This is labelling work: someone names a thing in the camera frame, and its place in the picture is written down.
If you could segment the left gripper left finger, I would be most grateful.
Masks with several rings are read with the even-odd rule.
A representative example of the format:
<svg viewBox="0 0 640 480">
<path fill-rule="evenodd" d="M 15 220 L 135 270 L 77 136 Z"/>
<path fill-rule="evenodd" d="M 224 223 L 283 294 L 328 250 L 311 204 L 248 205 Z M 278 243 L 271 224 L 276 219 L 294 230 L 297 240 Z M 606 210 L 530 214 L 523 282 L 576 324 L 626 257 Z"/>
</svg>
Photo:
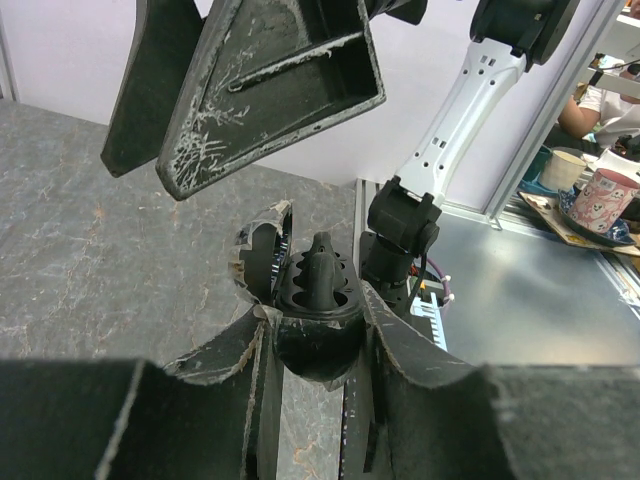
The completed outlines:
<svg viewBox="0 0 640 480">
<path fill-rule="evenodd" d="M 165 367 L 145 359 L 5 360 L 5 479 L 272 479 L 282 370 L 247 312 Z"/>
</svg>

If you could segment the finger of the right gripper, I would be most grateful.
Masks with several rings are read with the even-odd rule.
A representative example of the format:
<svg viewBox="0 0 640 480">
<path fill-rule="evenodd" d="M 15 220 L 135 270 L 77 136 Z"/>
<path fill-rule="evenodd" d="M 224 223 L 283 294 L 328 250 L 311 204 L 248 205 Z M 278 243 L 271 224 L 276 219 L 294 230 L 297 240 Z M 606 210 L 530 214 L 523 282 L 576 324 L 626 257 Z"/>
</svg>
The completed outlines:
<svg viewBox="0 0 640 480">
<path fill-rule="evenodd" d="M 156 172 L 182 201 L 386 99 L 363 1 L 216 1 Z"/>
<path fill-rule="evenodd" d="M 100 158 L 121 177 L 157 158 L 204 25 L 192 0 L 138 0 L 133 40 Z"/>
</svg>

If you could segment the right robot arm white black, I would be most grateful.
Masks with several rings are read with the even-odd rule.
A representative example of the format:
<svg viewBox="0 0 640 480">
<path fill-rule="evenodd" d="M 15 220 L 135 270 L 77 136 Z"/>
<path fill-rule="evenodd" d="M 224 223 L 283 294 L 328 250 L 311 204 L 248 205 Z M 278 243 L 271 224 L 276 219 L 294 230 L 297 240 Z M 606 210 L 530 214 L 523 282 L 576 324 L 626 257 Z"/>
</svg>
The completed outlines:
<svg viewBox="0 0 640 480">
<path fill-rule="evenodd" d="M 573 1 L 482 1 L 461 71 L 412 156 L 375 196 L 362 278 L 396 312 L 417 294 L 445 192 L 499 100 L 544 64 Z M 385 99 L 369 23 L 416 25 L 423 1 L 140 1 L 101 153 L 122 176 L 154 162 L 184 200 L 257 160 L 359 116 Z"/>
</svg>

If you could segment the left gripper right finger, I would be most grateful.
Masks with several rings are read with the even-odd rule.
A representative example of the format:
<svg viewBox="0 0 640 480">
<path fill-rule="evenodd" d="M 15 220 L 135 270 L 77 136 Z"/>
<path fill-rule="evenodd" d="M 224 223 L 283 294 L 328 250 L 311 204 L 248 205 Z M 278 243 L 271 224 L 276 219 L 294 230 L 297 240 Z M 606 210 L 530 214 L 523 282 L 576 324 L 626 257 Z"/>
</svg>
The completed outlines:
<svg viewBox="0 0 640 480">
<path fill-rule="evenodd" d="M 639 371 L 474 367 L 362 287 L 365 339 L 344 390 L 348 479 L 635 479 Z"/>
</svg>

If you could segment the black earbud charging case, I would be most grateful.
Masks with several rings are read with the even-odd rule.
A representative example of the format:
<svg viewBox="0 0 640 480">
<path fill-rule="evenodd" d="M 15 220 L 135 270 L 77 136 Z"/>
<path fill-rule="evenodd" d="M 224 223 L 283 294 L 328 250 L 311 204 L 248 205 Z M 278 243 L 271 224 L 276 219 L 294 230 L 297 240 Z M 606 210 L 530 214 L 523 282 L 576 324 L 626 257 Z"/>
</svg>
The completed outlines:
<svg viewBox="0 0 640 480">
<path fill-rule="evenodd" d="M 293 206 L 281 200 L 239 229 L 228 270 L 238 292 L 265 313 L 274 353 L 293 374 L 341 387 L 365 336 L 364 302 L 353 260 L 327 231 L 296 252 Z"/>
</svg>

